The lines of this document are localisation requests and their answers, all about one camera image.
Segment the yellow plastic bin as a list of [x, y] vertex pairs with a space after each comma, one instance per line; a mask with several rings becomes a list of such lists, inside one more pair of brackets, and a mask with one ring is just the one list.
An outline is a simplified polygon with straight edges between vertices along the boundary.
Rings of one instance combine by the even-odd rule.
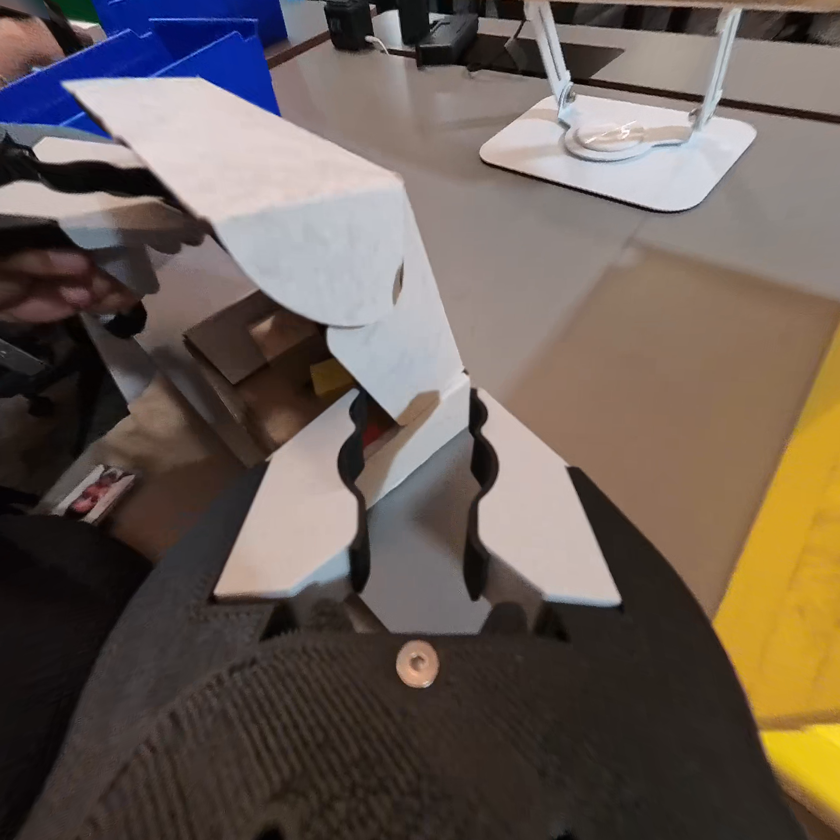
[[838, 334], [753, 521], [714, 627], [783, 788], [838, 832]]

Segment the wooden cube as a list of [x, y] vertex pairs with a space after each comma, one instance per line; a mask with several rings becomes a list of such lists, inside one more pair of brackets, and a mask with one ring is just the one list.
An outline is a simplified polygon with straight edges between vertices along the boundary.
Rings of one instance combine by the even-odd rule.
[[304, 380], [312, 365], [330, 357], [320, 326], [285, 309], [251, 323], [248, 336], [256, 348], [254, 373]]

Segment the person's black sweater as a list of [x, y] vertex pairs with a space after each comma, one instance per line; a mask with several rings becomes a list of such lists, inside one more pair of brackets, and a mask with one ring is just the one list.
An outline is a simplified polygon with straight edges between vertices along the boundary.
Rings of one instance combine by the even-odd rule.
[[53, 767], [102, 646], [153, 564], [83, 521], [1, 519], [1, 838]]

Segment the cardboard mailer box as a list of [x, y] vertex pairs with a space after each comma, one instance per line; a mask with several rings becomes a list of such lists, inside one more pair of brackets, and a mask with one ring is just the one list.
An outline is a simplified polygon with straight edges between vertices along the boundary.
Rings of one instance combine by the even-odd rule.
[[364, 467], [369, 507], [467, 426], [469, 379], [399, 175], [202, 78], [62, 87], [260, 291], [326, 327], [401, 428]]

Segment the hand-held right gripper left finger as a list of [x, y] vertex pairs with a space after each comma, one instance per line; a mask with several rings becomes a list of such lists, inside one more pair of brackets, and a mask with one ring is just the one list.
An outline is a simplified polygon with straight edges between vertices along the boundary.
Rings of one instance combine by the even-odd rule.
[[357, 480], [366, 409], [366, 394], [349, 390], [269, 458], [214, 598], [283, 601], [333, 585], [363, 591], [370, 539]]

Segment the blue plastic bin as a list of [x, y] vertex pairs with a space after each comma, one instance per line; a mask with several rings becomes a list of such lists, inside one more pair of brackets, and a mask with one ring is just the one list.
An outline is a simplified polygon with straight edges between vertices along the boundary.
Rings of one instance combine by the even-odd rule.
[[104, 32], [130, 30], [153, 34], [166, 51], [181, 59], [238, 32], [244, 40], [258, 39], [263, 47], [287, 38], [278, 1], [94, 1]]
[[125, 29], [2, 90], [2, 131], [74, 130], [107, 138], [62, 87], [64, 81], [199, 77], [279, 114], [253, 18], [154, 18], [151, 31]]

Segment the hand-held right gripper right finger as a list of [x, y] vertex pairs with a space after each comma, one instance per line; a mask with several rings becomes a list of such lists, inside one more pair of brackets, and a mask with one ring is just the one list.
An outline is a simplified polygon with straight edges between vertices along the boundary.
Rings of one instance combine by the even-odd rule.
[[622, 597], [567, 462], [482, 389], [469, 397], [463, 561], [472, 601], [618, 607]]

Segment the black power adapter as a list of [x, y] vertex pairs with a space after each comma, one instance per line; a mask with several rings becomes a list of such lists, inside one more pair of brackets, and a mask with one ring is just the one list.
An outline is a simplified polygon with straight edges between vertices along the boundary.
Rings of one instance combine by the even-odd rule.
[[433, 21], [416, 44], [417, 67], [457, 65], [476, 41], [479, 20], [477, 14], [458, 14]]

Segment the white tablet stand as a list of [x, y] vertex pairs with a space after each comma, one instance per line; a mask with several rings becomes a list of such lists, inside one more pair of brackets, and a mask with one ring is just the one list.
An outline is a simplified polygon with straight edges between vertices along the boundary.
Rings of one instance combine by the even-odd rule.
[[551, 94], [479, 149], [498, 169], [664, 214], [703, 202], [755, 140], [715, 116], [742, 10], [722, 9], [705, 95], [691, 112], [576, 92], [548, 2], [526, 2]]

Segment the yellow cube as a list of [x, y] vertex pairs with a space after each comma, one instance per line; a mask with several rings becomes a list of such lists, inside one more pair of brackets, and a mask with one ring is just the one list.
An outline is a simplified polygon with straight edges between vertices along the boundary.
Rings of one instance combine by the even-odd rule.
[[314, 395], [323, 401], [335, 401], [356, 386], [351, 373], [335, 358], [309, 366]]

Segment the person's left hand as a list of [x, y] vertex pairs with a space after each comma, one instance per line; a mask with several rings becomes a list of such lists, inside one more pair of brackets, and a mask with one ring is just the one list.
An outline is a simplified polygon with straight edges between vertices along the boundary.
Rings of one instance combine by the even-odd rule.
[[39, 324], [127, 312], [139, 299], [77, 251], [29, 249], [1, 259], [1, 320]]

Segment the person's beige trousers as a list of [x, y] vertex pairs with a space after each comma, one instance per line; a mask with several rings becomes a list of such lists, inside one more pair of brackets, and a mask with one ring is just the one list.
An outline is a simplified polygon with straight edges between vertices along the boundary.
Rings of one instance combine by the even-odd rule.
[[159, 562], [219, 494], [245, 473], [193, 406], [162, 373], [128, 405], [128, 415], [70, 456], [74, 387], [59, 385], [56, 413], [37, 419], [15, 397], [2, 401], [2, 485], [35, 494], [49, 512], [96, 467], [135, 475], [104, 527]]

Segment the red cube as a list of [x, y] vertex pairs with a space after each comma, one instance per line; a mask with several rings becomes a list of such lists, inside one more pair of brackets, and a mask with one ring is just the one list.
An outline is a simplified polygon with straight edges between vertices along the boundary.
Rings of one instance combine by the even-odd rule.
[[397, 428], [396, 422], [387, 413], [378, 408], [370, 411], [366, 417], [362, 433], [364, 457], [366, 459], [371, 458], [379, 448], [387, 443], [390, 436], [393, 436], [395, 428]]

